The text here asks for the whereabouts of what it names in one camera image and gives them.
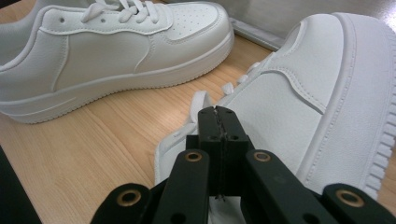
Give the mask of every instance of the white leather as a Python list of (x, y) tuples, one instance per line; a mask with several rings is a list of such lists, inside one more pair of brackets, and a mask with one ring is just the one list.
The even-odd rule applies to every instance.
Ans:
[[(307, 188), (321, 193), (342, 182), (376, 198), (395, 144), (395, 52), (396, 35), (374, 18), (314, 15), (218, 105)], [(185, 134), (196, 131), (189, 123), (157, 146), (156, 183), (185, 149)], [(209, 223), (244, 223), (238, 208), (235, 199), (211, 199)]]
[(341, 66), (343, 30), (329, 15), (308, 17), (295, 29), (296, 41), (277, 52), (267, 69), (284, 74), (294, 90), (323, 114)]
[(198, 122), (198, 112), (202, 108), (206, 108), (212, 106), (212, 102), (210, 101), (209, 94), (206, 91), (197, 91), (191, 101), (190, 106), (190, 117), (188, 122), (196, 123)]
[(2, 57), (0, 111), (23, 122), (53, 119), (115, 91), (189, 81), (229, 54), (233, 28), (220, 5), (153, 8), (158, 21), (142, 22), (139, 14), (120, 22), (108, 9), (83, 22), (86, 8), (42, 8), (23, 50)]
[(84, 8), (51, 7), (47, 9), (40, 30), (53, 35), (72, 35), (93, 32), (97, 34), (115, 34), (133, 32), (141, 35), (152, 35), (167, 30), (173, 24), (173, 15), (169, 7), (163, 4), (154, 5), (159, 15), (159, 21), (151, 20), (136, 22), (132, 17), (125, 23), (119, 22), (119, 13), (105, 11), (100, 16), (87, 22), (81, 22)]
[(38, 11), (46, 6), (87, 7), (94, 0), (36, 0), (34, 8), (21, 19), (11, 23), (0, 24), (0, 66), (21, 53), (26, 45)]

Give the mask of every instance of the stitching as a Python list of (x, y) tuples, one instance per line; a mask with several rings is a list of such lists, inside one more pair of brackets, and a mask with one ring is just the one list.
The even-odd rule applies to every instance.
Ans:
[[(64, 9), (63, 11), (81, 13), (81, 11), (73, 11), (73, 10), (67, 10), (67, 9)], [(118, 15), (119, 13), (110, 11), (110, 12), (105, 12), (103, 14), (104, 15)], [(115, 28), (115, 29), (105, 29), (105, 30), (104, 29), (97, 29), (97, 28), (87, 28), (87, 27), (71, 29), (71, 30), (64, 30), (64, 31), (54, 30), (54, 29), (50, 29), (50, 28), (47, 28), (47, 27), (41, 27), (40, 30), (47, 31), (47, 32), (53, 32), (55, 34), (67, 34), (69, 32), (77, 32), (77, 31), (93, 31), (93, 32), (96, 31), (96, 32), (99, 32), (99, 33), (111, 33), (111, 32), (117, 32), (117, 31), (135, 31), (135, 32), (138, 32), (138, 33), (143, 33), (143, 34), (149, 35), (149, 34), (154, 34), (156, 32), (159, 32), (159, 31), (161, 31), (161, 30), (163, 30), (165, 28), (166, 29), (169, 28), (168, 27), (169, 20), (168, 20), (166, 15), (164, 17), (165, 17), (165, 21), (166, 21), (165, 25), (163, 26), (163, 25), (160, 25), (158, 23), (157, 26), (160, 26), (160, 27), (155, 28), (154, 30), (151, 30), (151, 31), (145, 31), (145, 30), (142, 30), (142, 29), (136, 29), (136, 28), (127, 26), (127, 25), (130, 25), (128, 23), (124, 23), (125, 27)]]
[(293, 45), (291, 46), (291, 49), (289, 49), (285, 54), (279, 55), (279, 56), (275, 57), (275, 59), (280, 59), (280, 58), (288, 57), (288, 56), (290, 56), (293, 52), (295, 52), (295, 51), (301, 46), (302, 40), (304, 39), (304, 36), (305, 36), (305, 34), (306, 34), (306, 27), (307, 27), (307, 25), (305, 24), (305, 21), (301, 21), (301, 22), (300, 22), (300, 31), (299, 31), (299, 33), (297, 34), (296, 42), (294, 43), (295, 46), (294, 46), (294, 44), (293, 44)]
[(286, 67), (280, 67), (280, 66), (276, 66), (276, 67), (269, 67), (268, 70), (278, 70), (282, 73), (284, 73), (286, 75), (286, 77), (289, 78), (289, 80), (294, 83), (295, 88), (300, 91), (300, 93), (303, 96), (306, 96), (309, 99), (312, 99), (313, 101), (315, 101), (316, 103), (318, 103), (321, 107), (323, 107), (322, 109), (326, 108), (326, 105), (323, 104), (318, 98), (316, 98), (312, 93), (310, 93), (302, 84), (302, 82), (300, 81), (299, 78), (297, 78), (297, 76), (295, 76), (295, 73), (290, 70), (289, 68)]
[(146, 57), (144, 57), (144, 58), (140, 61), (140, 63), (138, 63), (138, 64), (136, 65), (136, 67), (135, 67), (135, 71), (136, 71), (136, 72), (139, 72), (138, 69), (140, 69), (142, 66), (144, 66), (145, 64), (147, 64), (147, 63), (148, 63), (148, 60), (154, 55), (153, 52), (154, 52), (155, 49), (156, 49), (156, 44), (155, 44), (155, 41), (154, 41), (152, 35), (150, 35), (150, 36), (148, 37), (148, 42), (149, 42), (148, 54), (146, 55)]
[[(36, 19), (33, 22), (32, 34), (29, 36), (26, 45), (23, 47), (23, 50), (21, 51), (21, 53), (16, 58), (14, 58), (11, 61), (7, 62), (3, 66), (0, 66), (0, 72), (7, 72), (7, 71), (9, 71), (9, 70), (21, 65), (26, 60), (26, 58), (30, 55), (30, 53), (32, 52), (32, 50), (35, 47), (35, 44), (37, 42), (38, 32), (40, 31), (39, 23), (42, 24), (42, 22), (44, 20), (44, 15), (45, 14), (43, 12), (39, 12), (37, 14)], [(13, 65), (7, 66), (9, 63), (13, 63), (14, 60), (17, 59), (22, 54), (23, 54), (23, 56), (21, 56), (21, 58), (18, 59)]]
[[(353, 36), (355, 36), (355, 39), (356, 39), (356, 29), (355, 29), (355, 26), (353, 26), (353, 30), (352, 30), (352, 31), (353, 31)], [(330, 136), (330, 134), (332, 133), (332, 129), (333, 129), (333, 127), (334, 127), (334, 124), (337, 122), (338, 115), (340, 114), (340, 111), (341, 111), (341, 109), (342, 109), (342, 107), (343, 107), (343, 105), (344, 105), (344, 101), (345, 101), (345, 99), (346, 99), (346, 97), (347, 97), (347, 93), (348, 93), (349, 85), (350, 85), (350, 80), (352, 79), (352, 76), (353, 76), (354, 64), (355, 64), (355, 60), (356, 60), (356, 42), (355, 42), (355, 41), (353, 41), (353, 50), (352, 50), (352, 55), (351, 55), (351, 56), (352, 56), (352, 57), (351, 57), (351, 64), (349, 65), (349, 67), (348, 67), (348, 69), (347, 69), (347, 70), (349, 70), (349, 74), (348, 74), (348, 76), (347, 76), (347, 78), (346, 78), (346, 82), (345, 82), (345, 84), (344, 84), (345, 87), (344, 87), (344, 89), (343, 89), (343, 94), (342, 94), (340, 100), (339, 100), (338, 103), (337, 103), (338, 106), (337, 106), (336, 111), (334, 112), (334, 115), (333, 115), (333, 117), (332, 117), (332, 121), (331, 121), (331, 123), (330, 123), (330, 125), (329, 125), (329, 127), (328, 127), (327, 132), (325, 133), (325, 135), (324, 135), (324, 137), (323, 137), (323, 141), (322, 141), (322, 143), (320, 144), (318, 153), (317, 153), (316, 157), (314, 158), (314, 161), (313, 161), (313, 163), (312, 163), (312, 166), (311, 166), (311, 168), (309, 169), (308, 175), (307, 175), (307, 177), (306, 177), (306, 179), (305, 179), (305, 184), (306, 184), (306, 185), (309, 184), (309, 183), (311, 182), (312, 176), (313, 176), (313, 174), (315, 173), (315, 171), (317, 170), (317, 169), (316, 169), (316, 168), (317, 168), (317, 164), (318, 164), (318, 162), (319, 162), (319, 160), (320, 160), (320, 158), (321, 158), (321, 155), (322, 155), (322, 153), (323, 153), (323, 150), (324, 150), (325, 146), (327, 145), (327, 141), (329, 140), (329, 136)]]
[(69, 46), (69, 38), (68, 38), (68, 35), (66, 35), (66, 36), (64, 36), (64, 38), (63, 38), (63, 43), (62, 43), (62, 52), (61, 52), (61, 54), (63, 55), (63, 57), (61, 57), (60, 58), (60, 60), (59, 60), (59, 67), (58, 67), (58, 71), (56, 72), (56, 76), (55, 76), (55, 78), (53, 79), (53, 81), (52, 81), (52, 84), (51, 84), (51, 86), (50, 86), (50, 90), (51, 91), (57, 91), (56, 90), (56, 86), (57, 86), (57, 84), (58, 84), (58, 81), (59, 81), (59, 78), (60, 78), (60, 75), (61, 75), (61, 73), (62, 73), (62, 71), (64, 70), (64, 66), (66, 65), (66, 59), (67, 59), (67, 57), (68, 57), (68, 53), (67, 53), (67, 48), (68, 48), (68, 46)]
[[(395, 53), (394, 53), (394, 51), (395, 51), (395, 43), (394, 43), (395, 42), (395, 34), (393, 33), (392, 30), (390, 30), (390, 28), (388, 28), (388, 26), (385, 26), (382, 22), (375, 21), (375, 23), (377, 23), (378, 26), (383, 27), (383, 29), (381, 31), (382, 31), (384, 37), (387, 39), (389, 51), (393, 51), (393, 55), (389, 57), (389, 64), (394, 64), (394, 62), (395, 62)], [(394, 83), (396, 81), (396, 79), (395, 79), (396, 69), (394, 68), (394, 66), (392, 66), (392, 69), (389, 70), (389, 71), (393, 73), (393, 77), (392, 77), (393, 85), (389, 86), (389, 102), (386, 104), (386, 108), (384, 108), (384, 111), (385, 111), (385, 113), (383, 114), (383, 116), (384, 116), (383, 121), (384, 122), (383, 122), (383, 125), (381, 127), (382, 133), (380, 134), (380, 136), (378, 136), (379, 141), (376, 144), (377, 150), (376, 150), (376, 152), (375, 152), (375, 154), (373, 156), (373, 158), (374, 158), (373, 163), (372, 163), (371, 167), (368, 170), (369, 175), (366, 176), (364, 178), (363, 182), (362, 182), (362, 184), (364, 184), (364, 187), (368, 187), (370, 189), (374, 189), (375, 191), (378, 191), (379, 188), (370, 184), (370, 181), (369, 181), (370, 176), (372, 178), (375, 178), (375, 179), (379, 180), (379, 182), (381, 182), (381, 180), (384, 178), (384, 175), (385, 175), (385, 169), (387, 168), (386, 165), (384, 166), (383, 164), (375, 163), (375, 158), (379, 156), (379, 157), (385, 158), (387, 160), (390, 157), (391, 151), (393, 149), (393, 146), (389, 146), (389, 144), (386, 141), (384, 141), (384, 136), (389, 136), (390, 138), (393, 138), (395, 136), (395, 133), (393, 132), (395, 130), (395, 127), (394, 127), (395, 124), (391, 120), (390, 115), (394, 114), (394, 111), (392, 110), (392, 108), (393, 108), (392, 105), (395, 102), (394, 93), (395, 93), (396, 89), (395, 89), (395, 84)], [(388, 130), (387, 127), (389, 125), (391, 125), (392, 131)], [(384, 154), (383, 152), (381, 152), (380, 151), (380, 146), (381, 145), (386, 146), (388, 148), (388, 150), (390, 151), (390, 153), (389, 154), (387, 154), (387, 153)], [(383, 174), (382, 175), (377, 175), (376, 171), (375, 171), (375, 168), (380, 169), (380, 171)]]

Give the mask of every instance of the wooden table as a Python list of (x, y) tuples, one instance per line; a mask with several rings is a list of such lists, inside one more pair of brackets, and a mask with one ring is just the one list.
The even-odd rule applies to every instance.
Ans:
[[(0, 10), (0, 22), (16, 21), (35, 0)], [(0, 145), (44, 223), (88, 223), (115, 187), (129, 182), (151, 188), (154, 149), (188, 116), (196, 91), (213, 102), (271, 51), (236, 37), (230, 56), (209, 74), (155, 90), (124, 91), (35, 125), (0, 115)], [(389, 162), (379, 201), (396, 214), (396, 156)]]

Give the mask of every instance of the black plastic part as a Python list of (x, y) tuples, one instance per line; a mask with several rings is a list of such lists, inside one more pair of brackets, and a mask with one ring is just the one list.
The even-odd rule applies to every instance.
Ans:
[(2, 1), (0, 1), (0, 8), (7, 7), (7, 6), (14, 4), (16, 2), (19, 2), (19, 1), (21, 1), (21, 0), (2, 0)]
[(149, 201), (146, 213), (142, 217), (142, 224), (152, 223), (152, 219), (154, 219), (155, 213), (157, 212), (158, 204), (160, 203), (160, 199), (163, 196), (163, 190), (165, 189), (167, 181), (168, 179), (165, 179), (163, 182), (150, 190), (151, 200)]
[(395, 224), (395, 216), (360, 189), (333, 184), (323, 190), (322, 204), (340, 223)]
[(245, 193), (252, 194), (243, 197), (256, 197), (262, 210), (258, 211), (260, 214), (244, 213), (244, 216), (260, 217), (265, 211), (271, 223), (338, 223), (275, 154), (249, 151), (245, 174), (252, 189)]
[(106, 197), (92, 218), (92, 224), (143, 224), (150, 191), (138, 184), (119, 186)]
[(200, 148), (209, 154), (211, 196), (242, 193), (242, 159), (253, 149), (235, 113), (225, 107), (208, 107), (198, 113), (198, 136), (187, 137), (186, 149)]
[(207, 223), (208, 177), (209, 156), (204, 151), (179, 153), (152, 223)]
[(0, 223), (41, 223), (1, 147), (0, 172)]
[(246, 184), (241, 197), (241, 211), (247, 224), (271, 223), (267, 211), (262, 208), (260, 201), (250, 185)]

